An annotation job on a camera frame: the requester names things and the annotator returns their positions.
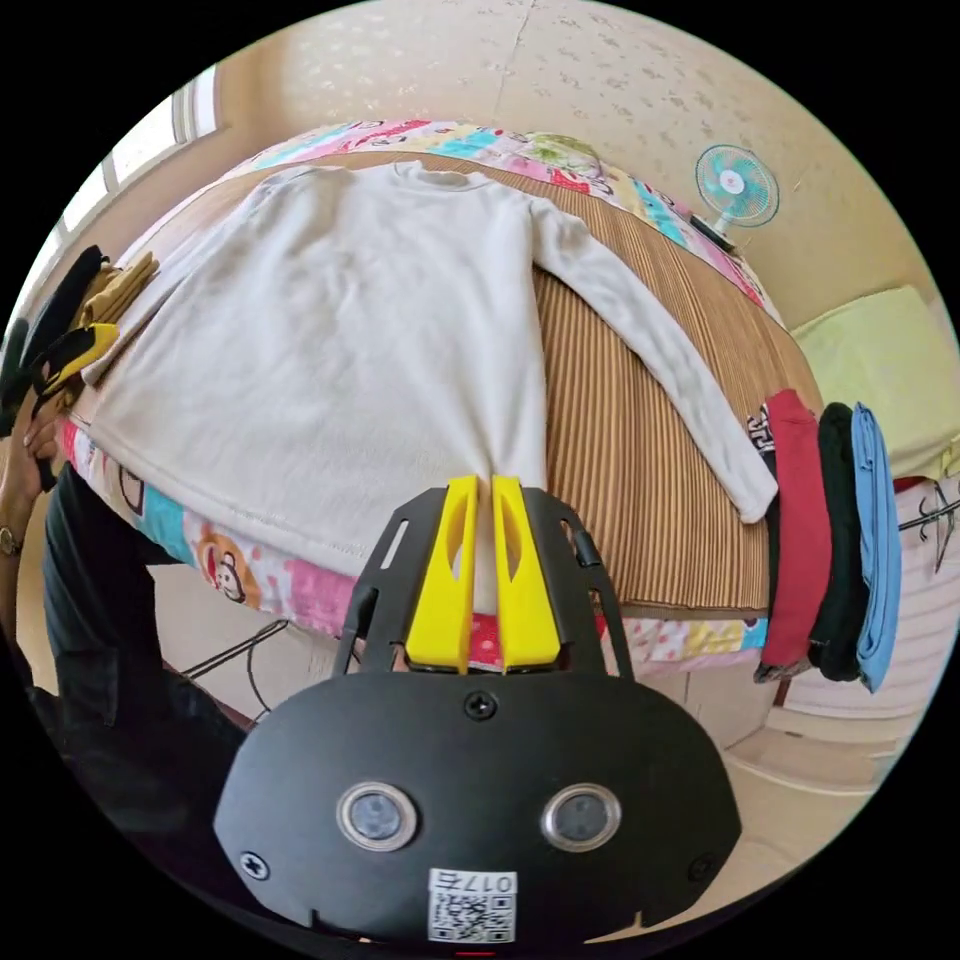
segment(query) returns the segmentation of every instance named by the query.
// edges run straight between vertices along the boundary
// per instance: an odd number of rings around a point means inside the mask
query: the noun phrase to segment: window frame
[[[202,140],[223,128],[218,97],[218,81],[219,70],[217,65],[214,64],[194,77],[185,86],[173,92],[170,99],[173,134],[176,142],[167,147],[166,150],[161,150],[156,156],[151,157],[131,173],[126,180],[121,182],[117,176],[112,149],[100,161],[98,166],[103,173],[103,182],[107,192],[83,215],[72,230],[67,227],[61,213],[53,230],[51,230],[51,233],[54,233],[57,237],[57,246],[53,256],[50,257],[50,260],[34,281],[33,286],[23,298],[19,308],[15,311],[17,314],[22,315],[29,312],[37,292],[47,282],[50,274],[53,273],[63,251],[80,234],[88,230],[93,221],[111,206],[118,197],[122,196],[130,187],[147,176],[165,160],[179,153],[184,147],[196,143],[198,140]]]

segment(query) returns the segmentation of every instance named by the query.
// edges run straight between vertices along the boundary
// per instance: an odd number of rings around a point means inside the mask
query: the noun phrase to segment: black pants
[[[114,826],[157,866],[249,908],[213,833],[245,734],[162,664],[147,565],[174,562],[64,468],[43,558],[61,749]]]

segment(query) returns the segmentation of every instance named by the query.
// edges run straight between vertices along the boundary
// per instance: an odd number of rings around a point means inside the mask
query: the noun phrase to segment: white sweater
[[[127,312],[121,343],[156,319],[90,433],[200,515],[356,576],[393,510],[428,487],[465,474],[546,486],[531,263],[637,353],[742,520],[763,517],[775,481],[634,273],[549,201],[419,162],[262,181]],[[492,613],[485,517],[475,606]]]

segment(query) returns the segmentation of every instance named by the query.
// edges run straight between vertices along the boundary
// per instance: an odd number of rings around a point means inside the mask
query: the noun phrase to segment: textured wallpaper
[[[790,327],[854,297],[932,280],[896,212],[810,113],[722,51],[590,0],[372,0],[263,42],[276,140],[364,117],[433,117],[564,133],[702,209],[704,148],[753,150],[780,183],[738,241]]]

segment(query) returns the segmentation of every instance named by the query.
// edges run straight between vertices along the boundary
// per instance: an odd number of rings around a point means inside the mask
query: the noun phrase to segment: electric fan
[[[780,206],[780,189],[773,174],[743,147],[720,144],[704,150],[697,161],[697,186],[704,203],[720,218],[710,224],[693,214],[690,223],[727,253],[735,249],[726,236],[730,224],[762,226]]]

